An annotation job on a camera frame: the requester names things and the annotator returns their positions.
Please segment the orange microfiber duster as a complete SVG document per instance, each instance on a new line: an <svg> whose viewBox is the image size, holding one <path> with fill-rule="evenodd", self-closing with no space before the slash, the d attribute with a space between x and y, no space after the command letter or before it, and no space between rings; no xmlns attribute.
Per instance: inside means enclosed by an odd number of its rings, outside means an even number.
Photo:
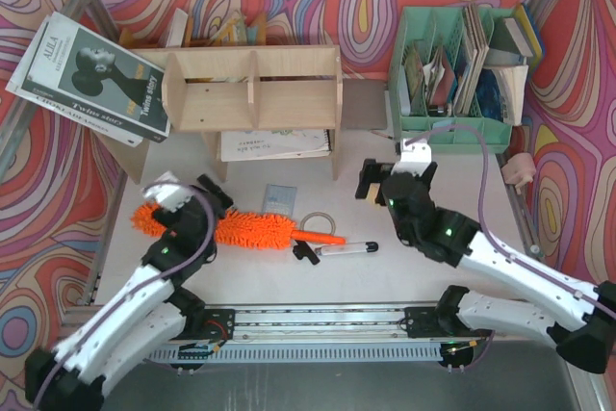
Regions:
<svg viewBox="0 0 616 411"><path fill-rule="evenodd" d="M179 211L172 213L151 202L141 205L131 216L135 229L154 238L160 238L164 231L178 220ZM217 244L259 250L281 250L290 247L292 241L327 245L341 245L347 242L345 238L333 234L300 230L292 219L281 215L244 213L236 210L227 213L218 222L215 239Z"/></svg>

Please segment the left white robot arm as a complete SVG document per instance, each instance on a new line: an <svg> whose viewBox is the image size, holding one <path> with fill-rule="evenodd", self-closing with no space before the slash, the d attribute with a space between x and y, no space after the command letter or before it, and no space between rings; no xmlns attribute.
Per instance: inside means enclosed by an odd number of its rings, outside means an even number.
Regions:
<svg viewBox="0 0 616 411"><path fill-rule="evenodd" d="M232 199L207 175L194 186L167 172L143 190L163 234L124 286L81 327L25 362L36 410L98 410L127 373L172 339L225 341L223 323L185 282L217 256L215 231Z"/></svg>

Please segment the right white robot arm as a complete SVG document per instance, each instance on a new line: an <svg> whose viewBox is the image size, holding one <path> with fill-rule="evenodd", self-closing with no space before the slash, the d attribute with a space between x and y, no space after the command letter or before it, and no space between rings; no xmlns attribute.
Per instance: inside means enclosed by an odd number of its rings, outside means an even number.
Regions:
<svg viewBox="0 0 616 411"><path fill-rule="evenodd" d="M365 160L356 198L377 185L377 204L388 209L398 240L427 259L475 271L503 284L516 299L490 298L448 287L437 304L443 329L490 330L536 339L569 364L602 374L615 346L615 285L577 280L495 238L485 223L438 207L430 197L437 165L419 172Z"/></svg>

